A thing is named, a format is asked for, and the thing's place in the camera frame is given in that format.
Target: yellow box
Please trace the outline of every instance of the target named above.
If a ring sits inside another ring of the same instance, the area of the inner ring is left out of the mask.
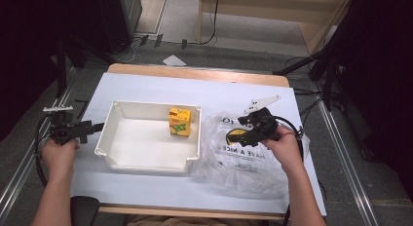
[[[191,130],[191,111],[172,107],[169,112],[171,135],[189,136]]]

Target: clear plastic bag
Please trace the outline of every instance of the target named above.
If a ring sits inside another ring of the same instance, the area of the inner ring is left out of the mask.
[[[203,122],[201,158],[192,175],[242,192],[287,196],[286,175],[271,151],[261,143],[242,147],[226,138],[228,132],[250,130],[238,122],[239,117],[223,112]]]

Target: human hand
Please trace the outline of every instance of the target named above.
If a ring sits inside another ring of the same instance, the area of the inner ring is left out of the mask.
[[[266,139],[261,143],[273,152],[276,159],[282,164],[282,169],[289,174],[295,169],[303,167],[294,132],[283,126],[278,126],[276,134],[280,138],[278,141]]]
[[[42,148],[42,157],[49,168],[49,181],[71,181],[75,151],[79,147],[76,139],[71,139],[64,145],[57,144],[53,139],[46,142]]]

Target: aluminum rail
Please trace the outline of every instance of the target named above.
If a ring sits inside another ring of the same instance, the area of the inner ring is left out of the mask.
[[[70,96],[70,92],[72,91],[72,87],[75,82],[75,76],[77,75],[77,73],[78,73],[78,70],[76,70],[74,67],[72,67],[69,70],[68,79],[70,79],[70,82],[66,90],[64,91],[64,93],[61,95],[61,97],[55,100],[52,107],[64,105],[64,103],[67,101],[68,97]],[[46,120],[40,128],[40,134],[42,135],[45,134],[49,128],[49,125],[50,123],[48,122],[48,120]],[[33,166],[34,166],[33,151],[34,151],[34,145],[35,145],[34,143],[35,142],[33,139],[30,146],[27,148],[27,151],[24,157],[21,159],[21,162],[18,168],[16,169],[15,174],[13,175],[12,179],[9,181],[5,190],[1,194],[0,225],[3,225],[5,223],[6,218],[10,210],[12,209],[13,204],[15,203],[16,199],[19,196],[19,192],[21,188],[23,187],[25,180],[29,176],[30,171],[33,169]]]
[[[317,83],[312,83],[313,90],[316,92],[322,91]],[[347,152],[346,145],[344,144],[343,138],[337,128],[337,125],[334,121],[334,117],[331,112],[327,111],[323,103],[319,103],[319,109],[321,111],[322,117],[325,121],[325,124],[328,128],[334,147],[337,151],[338,158],[340,160],[341,166],[343,168],[344,174],[347,177],[350,188],[355,197],[358,210],[361,214],[361,218],[364,222],[364,225],[376,226],[379,225],[376,215],[374,214],[373,208],[370,204],[370,201],[364,191],[364,188],[358,178],[355,167],[353,166],[352,160]]]

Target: person's left hand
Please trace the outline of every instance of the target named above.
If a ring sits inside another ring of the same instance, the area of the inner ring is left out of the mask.
[[[71,139],[64,145],[57,144],[53,139],[46,142],[42,148],[42,157],[49,168],[49,181],[71,181],[75,151],[79,147],[76,139]]]

